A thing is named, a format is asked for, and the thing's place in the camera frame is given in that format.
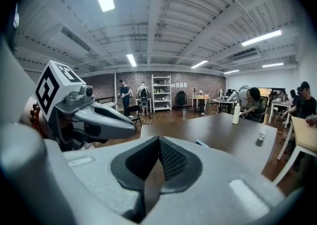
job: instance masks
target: black hair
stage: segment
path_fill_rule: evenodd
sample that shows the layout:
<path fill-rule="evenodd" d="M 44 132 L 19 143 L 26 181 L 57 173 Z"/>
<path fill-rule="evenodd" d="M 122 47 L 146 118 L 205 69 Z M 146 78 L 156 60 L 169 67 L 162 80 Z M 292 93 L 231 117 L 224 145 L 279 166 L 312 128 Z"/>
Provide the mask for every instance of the black hair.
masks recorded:
<path fill-rule="evenodd" d="M 292 98 L 295 98 L 295 97 L 296 97 L 296 92 L 295 92 L 294 89 L 292 89 L 292 90 L 290 91 L 290 93 L 291 93 L 291 97 L 292 97 Z"/>
<path fill-rule="evenodd" d="M 249 93 L 250 93 L 250 96 L 256 101 L 258 102 L 261 98 L 260 96 L 260 91 L 258 88 L 251 88 L 249 89 Z"/>

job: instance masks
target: ceiling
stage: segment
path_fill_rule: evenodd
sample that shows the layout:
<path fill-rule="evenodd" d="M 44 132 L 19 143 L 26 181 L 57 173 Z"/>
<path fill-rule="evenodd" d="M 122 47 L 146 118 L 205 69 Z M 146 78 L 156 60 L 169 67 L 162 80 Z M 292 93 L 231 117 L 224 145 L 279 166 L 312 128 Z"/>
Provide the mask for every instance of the ceiling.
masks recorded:
<path fill-rule="evenodd" d="M 21 0 L 16 58 L 26 71 L 40 73 L 53 59 L 80 76 L 131 70 L 219 75 L 264 62 L 296 64 L 303 11 L 295 0 L 113 1 L 115 9 L 102 12 L 98 0 Z M 276 29 L 282 36 L 241 45 Z M 245 53 L 258 56 L 237 63 Z M 202 60 L 208 63 L 190 68 Z"/>

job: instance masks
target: brick wall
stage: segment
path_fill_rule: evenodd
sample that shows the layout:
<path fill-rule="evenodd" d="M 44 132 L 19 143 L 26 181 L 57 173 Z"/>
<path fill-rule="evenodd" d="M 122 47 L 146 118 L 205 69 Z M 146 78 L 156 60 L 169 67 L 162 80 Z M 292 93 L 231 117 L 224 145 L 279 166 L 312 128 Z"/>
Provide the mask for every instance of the brick wall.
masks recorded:
<path fill-rule="evenodd" d="M 136 91 L 141 85 L 142 81 L 145 81 L 145 84 L 152 92 L 152 74 L 154 76 L 167 76 L 171 75 L 172 83 L 176 82 L 187 82 L 187 88 L 172 88 L 172 106 L 177 106 L 175 99 L 178 91 L 183 90 L 186 93 L 187 105 L 192 104 L 190 99 L 194 88 L 196 91 L 202 90 L 206 93 L 209 93 L 211 98 L 216 98 L 218 96 L 219 89 L 225 90 L 225 78 L 210 75 L 210 74 L 201 74 L 201 73 L 189 73 L 189 72 L 161 72 L 161 71 L 152 71 L 152 72 L 125 72 L 117 73 L 117 87 L 120 86 L 119 80 L 124 79 L 125 83 L 132 89 L 134 93 L 133 100 L 130 100 L 130 104 L 135 104 Z M 95 98 L 114 96 L 114 87 L 113 87 L 113 74 L 103 74 L 97 76 L 91 76 L 83 78 L 88 85 L 93 86 Z M 122 102 L 118 99 L 119 107 L 122 107 Z"/>

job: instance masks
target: dark pants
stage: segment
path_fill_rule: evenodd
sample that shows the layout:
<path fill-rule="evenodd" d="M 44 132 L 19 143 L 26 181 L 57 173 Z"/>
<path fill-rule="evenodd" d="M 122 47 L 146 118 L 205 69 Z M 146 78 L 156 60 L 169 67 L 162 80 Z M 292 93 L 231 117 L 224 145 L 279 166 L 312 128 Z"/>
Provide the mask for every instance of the dark pants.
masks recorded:
<path fill-rule="evenodd" d="M 124 113 L 123 113 L 123 114 L 124 114 L 125 116 L 130 116 L 129 102 L 130 102 L 130 99 L 122 100 L 123 107 L 124 107 Z"/>

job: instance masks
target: wooden floor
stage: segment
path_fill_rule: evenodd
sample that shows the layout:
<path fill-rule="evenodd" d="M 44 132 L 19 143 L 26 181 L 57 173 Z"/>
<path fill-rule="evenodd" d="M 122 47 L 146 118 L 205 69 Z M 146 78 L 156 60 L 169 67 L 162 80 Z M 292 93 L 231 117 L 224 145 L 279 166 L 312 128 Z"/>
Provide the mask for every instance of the wooden floor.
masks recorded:
<path fill-rule="evenodd" d="M 199 112 L 195 112 L 191 107 L 188 108 L 187 112 L 187 119 L 197 118 L 197 117 L 203 117 L 205 115 L 200 114 Z M 209 114 L 215 114 L 217 113 L 217 106 L 212 105 L 207 107 L 207 112 Z M 282 124 L 282 120 L 277 116 L 273 116 L 271 124 L 268 123 L 268 116 L 269 114 L 265 116 L 264 124 L 270 125 L 272 127 L 277 128 L 277 135 L 275 139 L 275 143 L 271 152 L 271 155 L 268 159 L 268 162 L 262 171 L 262 175 L 264 175 L 269 180 L 274 180 L 276 176 L 280 173 L 280 171 L 283 169 L 284 165 L 286 164 L 286 159 L 288 158 L 286 155 L 283 155 L 281 160 L 277 160 L 277 156 L 284 144 L 284 142 L 281 142 L 281 139 L 286 138 L 286 134 L 288 133 L 288 128 L 285 129 L 284 125 Z M 181 121 L 182 118 L 182 111 L 178 109 L 174 109 L 172 111 L 160 111 L 156 113 L 151 113 L 147 116 L 142 116 L 143 120 L 145 122 L 147 120 L 151 120 L 151 124 L 161 124 L 166 122 L 174 122 L 174 121 Z M 109 145 L 115 145 L 118 143 L 123 143 L 127 141 L 132 141 L 135 139 L 140 138 L 141 134 L 141 127 L 137 127 L 137 130 L 135 134 L 128 139 L 119 139 L 119 140 L 108 140 L 105 144 L 97 143 L 95 147 L 100 146 L 109 146 Z M 296 188 L 301 187 L 305 184 L 305 180 L 309 177 L 310 172 L 312 171 L 312 163 L 311 163 L 311 157 L 309 155 L 305 155 L 305 157 L 301 161 L 301 168 L 299 172 L 295 172 L 293 169 L 291 169 L 285 177 L 279 182 L 277 185 L 287 196 L 291 192 L 293 192 Z M 157 162 L 155 168 L 153 169 L 153 172 L 149 175 L 147 181 L 146 181 L 146 191 L 145 195 L 146 198 L 148 198 L 150 201 L 147 203 L 147 211 L 149 211 L 157 201 L 159 197 L 159 189 L 164 184 L 164 178 L 163 178 L 163 172 L 160 162 Z"/>

